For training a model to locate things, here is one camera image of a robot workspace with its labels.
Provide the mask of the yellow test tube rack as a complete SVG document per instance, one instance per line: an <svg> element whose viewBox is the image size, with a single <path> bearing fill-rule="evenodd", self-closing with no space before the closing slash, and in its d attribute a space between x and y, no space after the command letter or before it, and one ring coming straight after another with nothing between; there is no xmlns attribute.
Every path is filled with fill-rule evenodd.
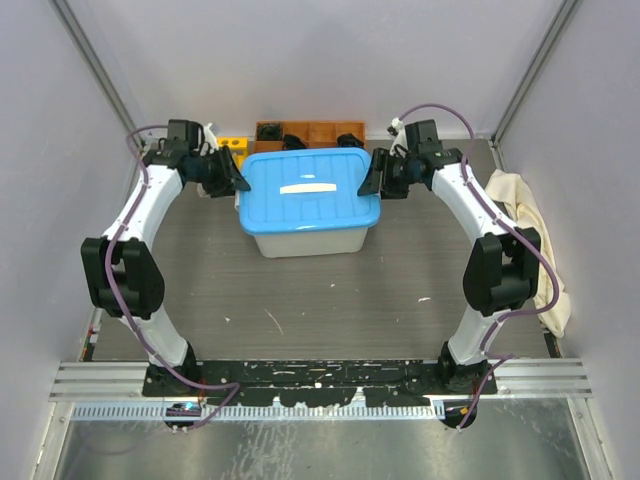
<svg viewBox="0 0 640 480"><path fill-rule="evenodd" d="M227 146L238 162L243 162L249 156L248 137L218 137L217 143L219 147Z"/></svg>

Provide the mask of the blue plastic lid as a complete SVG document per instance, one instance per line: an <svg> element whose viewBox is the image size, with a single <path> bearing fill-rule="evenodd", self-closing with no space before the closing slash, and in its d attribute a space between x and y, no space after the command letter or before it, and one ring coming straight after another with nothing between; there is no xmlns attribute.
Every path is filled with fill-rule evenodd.
<svg viewBox="0 0 640 480"><path fill-rule="evenodd" d="M370 165L356 147L252 154L241 170L250 185L237 197L241 227L253 236L370 228L381 199L358 194Z"/></svg>

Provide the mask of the white plastic tub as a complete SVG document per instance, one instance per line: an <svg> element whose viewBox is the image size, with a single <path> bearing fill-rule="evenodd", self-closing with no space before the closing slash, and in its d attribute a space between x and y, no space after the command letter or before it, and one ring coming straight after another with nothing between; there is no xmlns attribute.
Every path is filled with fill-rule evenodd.
<svg viewBox="0 0 640 480"><path fill-rule="evenodd" d="M267 258L355 253L381 215L376 195L238 194L241 228Z"/></svg>

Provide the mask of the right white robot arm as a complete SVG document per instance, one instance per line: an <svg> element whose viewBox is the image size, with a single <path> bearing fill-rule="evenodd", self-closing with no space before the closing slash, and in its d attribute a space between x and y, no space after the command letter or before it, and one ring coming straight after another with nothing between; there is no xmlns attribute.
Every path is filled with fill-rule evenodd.
<svg viewBox="0 0 640 480"><path fill-rule="evenodd" d="M471 243L462 280L467 307L436 369L442 388L459 394L487 371L487 349L500 317L520 310L535 295L541 238L534 228L522 229L503 217L464 154L443 146L435 121L395 119L389 132L393 143L374 150L359 196L400 200L410 186L421 184L444 202Z"/></svg>

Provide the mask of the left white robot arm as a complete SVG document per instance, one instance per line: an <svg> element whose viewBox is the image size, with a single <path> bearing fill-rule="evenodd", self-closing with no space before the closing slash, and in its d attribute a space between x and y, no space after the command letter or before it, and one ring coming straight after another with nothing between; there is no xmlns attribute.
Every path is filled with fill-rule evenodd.
<svg viewBox="0 0 640 480"><path fill-rule="evenodd" d="M152 372L178 396L203 385L191 344L164 306L165 281L152 247L172 203L194 183L211 198L232 197L251 187L227 146L210 125L171 119L164 136L132 151L138 179L114 222L80 249L93 305L119 319L148 355Z"/></svg>

